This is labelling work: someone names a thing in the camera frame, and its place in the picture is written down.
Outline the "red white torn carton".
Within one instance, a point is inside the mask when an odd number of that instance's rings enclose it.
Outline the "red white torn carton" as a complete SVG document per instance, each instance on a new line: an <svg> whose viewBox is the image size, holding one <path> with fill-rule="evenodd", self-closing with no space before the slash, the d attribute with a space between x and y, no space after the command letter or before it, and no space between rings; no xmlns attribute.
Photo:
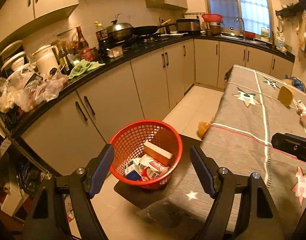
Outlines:
<svg viewBox="0 0 306 240"><path fill-rule="evenodd" d="M169 166L153 157L145 154L141 158L134 158L124 166L124 175L131 181L148 181L164 175L169 170Z"/></svg>

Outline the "brown packing tape roll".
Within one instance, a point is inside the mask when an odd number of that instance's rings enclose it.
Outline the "brown packing tape roll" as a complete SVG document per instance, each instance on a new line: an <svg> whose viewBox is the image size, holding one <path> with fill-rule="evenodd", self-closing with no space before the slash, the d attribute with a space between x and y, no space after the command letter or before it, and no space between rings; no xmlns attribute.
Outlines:
<svg viewBox="0 0 306 240"><path fill-rule="evenodd" d="M293 102L294 94L293 90L287 86L282 86L279 90L278 100L285 106L289 107Z"/></svg>

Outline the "chrome kitchen faucet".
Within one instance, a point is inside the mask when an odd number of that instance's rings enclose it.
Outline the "chrome kitchen faucet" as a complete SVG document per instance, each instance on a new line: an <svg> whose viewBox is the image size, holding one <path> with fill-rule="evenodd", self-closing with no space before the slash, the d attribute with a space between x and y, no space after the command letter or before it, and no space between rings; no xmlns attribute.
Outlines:
<svg viewBox="0 0 306 240"><path fill-rule="evenodd" d="M244 25L244 20L242 17L238 16L236 19L235 19L236 22L238 22L240 24L240 27L241 27L241 33L242 33L242 36L243 36L243 40L246 39L246 31L245 31L245 25Z"/></svg>

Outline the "red plastic mesh basket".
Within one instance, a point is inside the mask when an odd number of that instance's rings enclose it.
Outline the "red plastic mesh basket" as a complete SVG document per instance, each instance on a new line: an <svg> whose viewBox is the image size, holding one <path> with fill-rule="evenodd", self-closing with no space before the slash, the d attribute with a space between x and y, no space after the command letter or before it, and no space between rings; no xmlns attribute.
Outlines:
<svg viewBox="0 0 306 240"><path fill-rule="evenodd" d="M149 190L168 184L183 152L176 130L156 120L136 121L123 127L110 144L114 150L110 172L126 184Z"/></svg>

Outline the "green dish cloth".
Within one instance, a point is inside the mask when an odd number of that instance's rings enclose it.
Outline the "green dish cloth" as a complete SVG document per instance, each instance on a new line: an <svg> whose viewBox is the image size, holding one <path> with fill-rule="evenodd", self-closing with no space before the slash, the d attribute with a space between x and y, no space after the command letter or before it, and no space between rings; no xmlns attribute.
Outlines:
<svg viewBox="0 0 306 240"><path fill-rule="evenodd" d="M105 63L98 63L96 61L90 62L83 59L75 64L70 74L68 75L68 79L74 79L75 77L81 76L88 71L100 68L102 66L105 66Z"/></svg>

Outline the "crumpled plastic bags pile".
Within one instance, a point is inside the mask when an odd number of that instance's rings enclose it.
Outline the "crumpled plastic bags pile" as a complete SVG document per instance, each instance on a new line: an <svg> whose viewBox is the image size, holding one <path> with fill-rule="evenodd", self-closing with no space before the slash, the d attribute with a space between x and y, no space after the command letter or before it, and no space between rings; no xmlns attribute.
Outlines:
<svg viewBox="0 0 306 240"><path fill-rule="evenodd" d="M16 71L7 79L0 77L0 112L6 113L15 106L29 112L44 101L56 99L67 81L68 77L60 72L46 77L31 67Z"/></svg>

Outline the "dark soy sauce bottle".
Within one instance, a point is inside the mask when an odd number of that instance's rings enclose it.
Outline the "dark soy sauce bottle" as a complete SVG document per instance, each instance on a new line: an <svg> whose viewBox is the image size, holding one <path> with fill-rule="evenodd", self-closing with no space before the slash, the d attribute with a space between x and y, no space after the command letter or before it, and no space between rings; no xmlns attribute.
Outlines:
<svg viewBox="0 0 306 240"><path fill-rule="evenodd" d="M78 34L78 47L79 47L81 58L86 61L91 62L93 61L91 49L82 34L81 27L78 26L76 29L77 29L77 34Z"/></svg>

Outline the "green detergent bottle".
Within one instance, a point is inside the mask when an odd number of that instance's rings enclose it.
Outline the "green detergent bottle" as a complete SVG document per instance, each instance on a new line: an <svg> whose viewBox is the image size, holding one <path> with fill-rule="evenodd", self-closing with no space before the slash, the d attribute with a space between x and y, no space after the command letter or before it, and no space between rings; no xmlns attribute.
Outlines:
<svg viewBox="0 0 306 240"><path fill-rule="evenodd" d="M269 41L269 27L261 27L260 39L265 42Z"/></svg>

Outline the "white electric kettle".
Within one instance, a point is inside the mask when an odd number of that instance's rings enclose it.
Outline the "white electric kettle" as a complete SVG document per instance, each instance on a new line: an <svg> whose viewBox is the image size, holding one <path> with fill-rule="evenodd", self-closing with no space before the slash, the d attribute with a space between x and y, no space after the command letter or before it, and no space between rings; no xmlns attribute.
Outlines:
<svg viewBox="0 0 306 240"><path fill-rule="evenodd" d="M33 53L40 74L53 76L59 69L58 48L51 44L40 47Z"/></svg>

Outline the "steel lidded pot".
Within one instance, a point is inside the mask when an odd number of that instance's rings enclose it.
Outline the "steel lidded pot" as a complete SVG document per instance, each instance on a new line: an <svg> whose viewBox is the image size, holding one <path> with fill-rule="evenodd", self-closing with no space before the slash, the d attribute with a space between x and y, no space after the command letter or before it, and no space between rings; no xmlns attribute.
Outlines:
<svg viewBox="0 0 306 240"><path fill-rule="evenodd" d="M129 23L118 22L119 14L111 21L111 25L106 28L109 41L112 43L124 42L133 36L133 26Z"/></svg>

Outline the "black wok pan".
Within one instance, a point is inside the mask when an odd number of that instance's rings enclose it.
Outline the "black wok pan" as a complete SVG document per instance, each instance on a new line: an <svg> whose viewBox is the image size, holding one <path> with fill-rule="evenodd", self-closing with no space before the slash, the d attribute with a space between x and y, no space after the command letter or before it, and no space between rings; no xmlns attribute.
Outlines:
<svg viewBox="0 0 306 240"><path fill-rule="evenodd" d="M145 35L152 35L156 33L160 28L163 28L167 25L171 19L168 19L162 22L160 25L143 25L138 27L133 27L132 34L135 36L145 36Z"/></svg>

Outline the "black rice cooker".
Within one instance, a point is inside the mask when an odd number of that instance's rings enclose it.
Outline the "black rice cooker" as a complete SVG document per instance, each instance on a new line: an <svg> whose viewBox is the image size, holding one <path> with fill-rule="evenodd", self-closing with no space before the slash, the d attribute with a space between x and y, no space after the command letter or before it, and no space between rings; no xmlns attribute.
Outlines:
<svg viewBox="0 0 306 240"><path fill-rule="evenodd" d="M182 18L176 20L177 32L190 35L200 35L201 25L197 18Z"/></svg>

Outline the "red colander bowl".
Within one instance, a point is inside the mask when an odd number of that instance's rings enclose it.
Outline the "red colander bowl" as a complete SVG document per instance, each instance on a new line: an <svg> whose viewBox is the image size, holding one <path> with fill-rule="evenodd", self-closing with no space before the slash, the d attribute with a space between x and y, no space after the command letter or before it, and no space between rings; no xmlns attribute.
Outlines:
<svg viewBox="0 0 306 240"><path fill-rule="evenodd" d="M202 18L205 22L221 22L223 16L215 13L203 14Z"/></svg>

